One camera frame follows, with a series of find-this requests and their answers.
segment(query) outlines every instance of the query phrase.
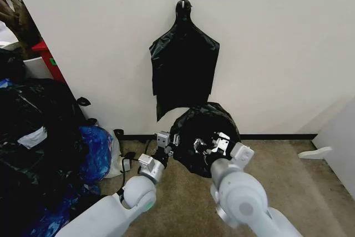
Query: black cable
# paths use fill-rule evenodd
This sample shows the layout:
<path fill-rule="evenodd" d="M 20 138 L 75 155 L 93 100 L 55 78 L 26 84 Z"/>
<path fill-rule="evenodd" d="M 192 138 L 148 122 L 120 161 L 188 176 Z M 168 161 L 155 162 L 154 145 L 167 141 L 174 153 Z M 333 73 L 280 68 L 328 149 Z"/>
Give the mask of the black cable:
<path fill-rule="evenodd" d="M 147 142 L 147 144 L 146 144 L 146 146 L 145 146 L 145 149 L 144 149 L 144 154 L 146 154 L 147 153 L 147 151 L 148 151 L 148 146 L 149 146 L 149 144 L 150 144 L 150 142 L 151 142 L 151 140 L 148 140 L 148 142 Z M 124 185 L 125 185 L 125 183 L 126 183 L 126 171 L 125 171 L 125 169 L 124 169 L 124 160 L 125 159 L 129 159 L 129 160 L 132 160 L 132 161 L 138 161 L 138 159 L 137 158 L 127 158 L 126 156 L 122 159 L 122 185 L 121 185 L 121 188 L 117 191 L 117 194 L 118 195 L 120 195 L 120 201 L 121 201 L 121 203 L 122 203 L 122 201 L 123 201 L 123 187 L 124 187 Z"/>
<path fill-rule="evenodd" d="M 151 140 L 147 141 L 147 144 L 146 144 L 145 149 L 144 149 L 144 154 L 146 154 L 146 152 L 148 151 L 148 146 L 149 146 L 150 142 L 151 142 Z"/>

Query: black bin liner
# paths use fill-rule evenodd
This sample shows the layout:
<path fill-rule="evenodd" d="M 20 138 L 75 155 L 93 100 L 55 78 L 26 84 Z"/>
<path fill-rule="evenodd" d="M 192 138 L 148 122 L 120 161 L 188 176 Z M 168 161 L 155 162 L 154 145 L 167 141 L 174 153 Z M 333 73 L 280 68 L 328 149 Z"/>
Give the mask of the black bin liner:
<path fill-rule="evenodd" d="M 157 120 L 174 108 L 205 104 L 212 90 L 220 44 L 194 25 L 190 13 L 190 2 L 179 1 L 174 25 L 149 48 Z"/>
<path fill-rule="evenodd" d="M 43 208 L 56 211 L 68 185 L 82 188 L 79 166 L 88 147 L 79 125 L 85 118 L 69 88 L 51 79 L 0 88 L 0 118 L 0 228 L 19 236 Z M 40 127 L 47 130 L 41 143 L 31 149 L 17 143 Z"/>
<path fill-rule="evenodd" d="M 219 153 L 211 155 L 196 153 L 194 149 L 196 138 L 202 139 L 206 143 L 206 147 L 212 147 L 211 138 L 217 132 L 223 132 L 231 139 L 226 156 Z M 174 159 L 181 162 L 190 172 L 206 178 L 211 177 L 210 167 L 213 161 L 221 157 L 231 159 L 230 152 L 234 144 L 241 141 L 232 116 L 221 105 L 213 102 L 196 105 L 177 118 L 170 129 L 171 138 L 175 134 L 179 135 L 180 142 L 178 147 L 173 145 Z"/>

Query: beige carpet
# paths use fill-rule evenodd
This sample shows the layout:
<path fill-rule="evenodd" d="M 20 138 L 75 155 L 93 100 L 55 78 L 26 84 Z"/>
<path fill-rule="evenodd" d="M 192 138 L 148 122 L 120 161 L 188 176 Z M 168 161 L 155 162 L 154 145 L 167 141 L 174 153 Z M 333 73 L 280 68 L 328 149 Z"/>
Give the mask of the beige carpet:
<path fill-rule="evenodd" d="M 314 149 L 309 141 L 244 141 L 255 156 L 246 171 L 264 186 L 269 205 L 288 217 L 303 236 L 355 236 L 355 202 L 323 160 L 300 160 Z M 153 152 L 151 142 L 148 154 Z M 138 141 L 121 142 L 126 153 L 142 153 Z M 137 163 L 128 176 L 136 175 Z M 103 194 L 113 194 L 121 177 L 104 179 Z M 246 226 L 232 230 L 215 213 L 211 180 L 190 174 L 170 159 L 153 208 L 134 221 L 125 236 L 254 236 Z"/>

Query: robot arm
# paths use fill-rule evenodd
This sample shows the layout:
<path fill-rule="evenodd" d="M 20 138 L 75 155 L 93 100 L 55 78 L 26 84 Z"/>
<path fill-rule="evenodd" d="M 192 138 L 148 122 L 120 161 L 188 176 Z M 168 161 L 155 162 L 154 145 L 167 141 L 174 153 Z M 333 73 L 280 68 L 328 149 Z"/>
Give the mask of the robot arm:
<path fill-rule="evenodd" d="M 218 139 L 216 146 L 223 147 L 220 142 L 226 140 Z M 232 228 L 247 224 L 260 237 L 302 236 L 281 212 L 268 207 L 262 185 L 243 171 L 253 155 L 252 149 L 236 143 L 231 160 L 220 158 L 212 163 L 211 195 L 218 215 Z"/>
<path fill-rule="evenodd" d="M 165 153 L 167 144 L 162 147 L 159 144 L 152 157 L 146 154 L 139 157 L 140 175 L 130 178 L 123 186 L 123 202 L 118 193 L 105 196 L 64 226 L 56 237 L 122 236 L 129 224 L 156 201 L 155 185 L 169 158 Z"/>

